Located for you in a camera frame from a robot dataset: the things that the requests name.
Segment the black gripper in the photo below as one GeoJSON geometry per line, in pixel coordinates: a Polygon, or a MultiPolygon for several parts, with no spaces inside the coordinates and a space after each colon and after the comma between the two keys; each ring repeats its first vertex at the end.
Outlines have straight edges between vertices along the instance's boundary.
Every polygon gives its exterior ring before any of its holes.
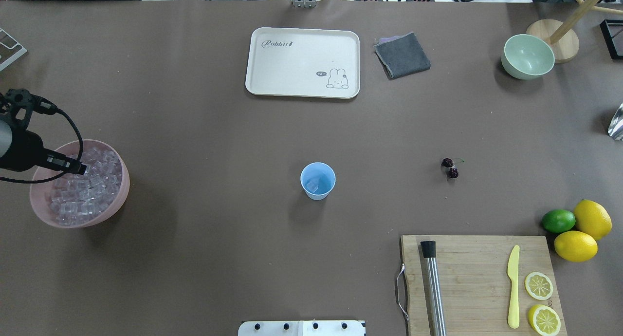
{"type": "Polygon", "coordinates": [[[35,133],[18,130],[0,132],[0,167],[9,171],[23,172],[32,167],[52,171],[84,175],[87,165],[56,151],[45,151],[42,139],[35,133]]]}

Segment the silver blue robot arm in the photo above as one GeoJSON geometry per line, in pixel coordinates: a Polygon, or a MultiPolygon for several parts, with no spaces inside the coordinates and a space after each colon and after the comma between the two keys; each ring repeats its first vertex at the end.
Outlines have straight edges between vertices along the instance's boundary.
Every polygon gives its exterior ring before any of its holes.
{"type": "Polygon", "coordinates": [[[33,167],[83,175],[87,165],[69,156],[44,147],[34,132],[11,126],[2,121],[0,126],[0,167],[23,172],[33,167]]]}

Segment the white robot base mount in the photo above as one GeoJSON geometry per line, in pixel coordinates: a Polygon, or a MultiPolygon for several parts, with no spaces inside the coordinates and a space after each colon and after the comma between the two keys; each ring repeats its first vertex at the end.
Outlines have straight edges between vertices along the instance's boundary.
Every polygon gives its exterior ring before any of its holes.
{"type": "Polygon", "coordinates": [[[247,321],[238,336],[365,336],[366,323],[359,320],[247,321]]]}

